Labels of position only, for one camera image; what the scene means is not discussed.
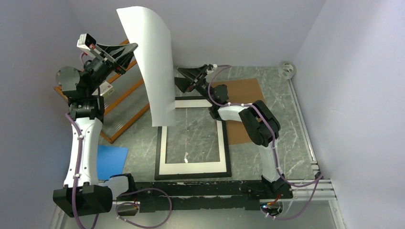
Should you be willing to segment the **brown backing board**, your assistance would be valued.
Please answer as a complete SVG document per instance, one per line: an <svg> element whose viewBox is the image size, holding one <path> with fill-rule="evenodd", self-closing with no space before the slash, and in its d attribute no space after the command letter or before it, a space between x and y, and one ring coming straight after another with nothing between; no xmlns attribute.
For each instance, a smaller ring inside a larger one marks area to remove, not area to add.
<svg viewBox="0 0 405 229"><path fill-rule="evenodd" d="M214 82L213 86L224 84L227 86L229 102L231 103L252 103L257 100L265 102L264 95L257 79L243 79ZM238 145L251 143L251 139L245 130L243 123L237 121L226 121L228 144Z"/></svg>

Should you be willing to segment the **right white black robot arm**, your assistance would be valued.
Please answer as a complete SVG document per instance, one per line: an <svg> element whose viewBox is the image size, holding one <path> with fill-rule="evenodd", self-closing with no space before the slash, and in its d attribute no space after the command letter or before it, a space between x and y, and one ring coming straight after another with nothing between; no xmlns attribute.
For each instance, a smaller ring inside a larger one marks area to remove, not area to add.
<svg viewBox="0 0 405 229"><path fill-rule="evenodd" d="M212 86L211 82L207 82L206 76L216 67L214 64L204 64L197 68L177 68L182 76L175 77L175 85L182 93L196 90L211 104L209 113L213 119L243 124L250 140L259 147L263 193L268 198L274 198L287 184L277 157L276 139L281 125L262 100L232 103L225 84Z"/></svg>

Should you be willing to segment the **sunflower photo print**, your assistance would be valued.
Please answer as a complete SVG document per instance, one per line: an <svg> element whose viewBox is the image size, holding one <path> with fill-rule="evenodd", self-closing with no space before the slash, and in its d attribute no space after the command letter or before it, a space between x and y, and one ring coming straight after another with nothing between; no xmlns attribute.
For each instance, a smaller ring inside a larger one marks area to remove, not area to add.
<svg viewBox="0 0 405 229"><path fill-rule="evenodd" d="M154 11L133 6L117 9L144 80L153 126L175 124L175 82L171 32Z"/></svg>

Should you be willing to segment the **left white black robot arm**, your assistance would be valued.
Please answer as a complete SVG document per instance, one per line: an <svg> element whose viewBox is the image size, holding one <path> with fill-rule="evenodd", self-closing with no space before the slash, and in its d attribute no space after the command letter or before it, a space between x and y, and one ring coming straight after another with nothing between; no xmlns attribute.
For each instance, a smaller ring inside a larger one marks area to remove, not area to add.
<svg viewBox="0 0 405 229"><path fill-rule="evenodd" d="M107 213L114 200L132 200L137 193L131 174L113 175L104 183L99 183L97 175L98 138L105 112L99 88L112 72L125 73L137 44L86 45L93 60L85 63L82 70L66 66L56 74L68 99L66 117L72 126L73 140L68 173L63 187L54 190L53 201L72 218Z"/></svg>

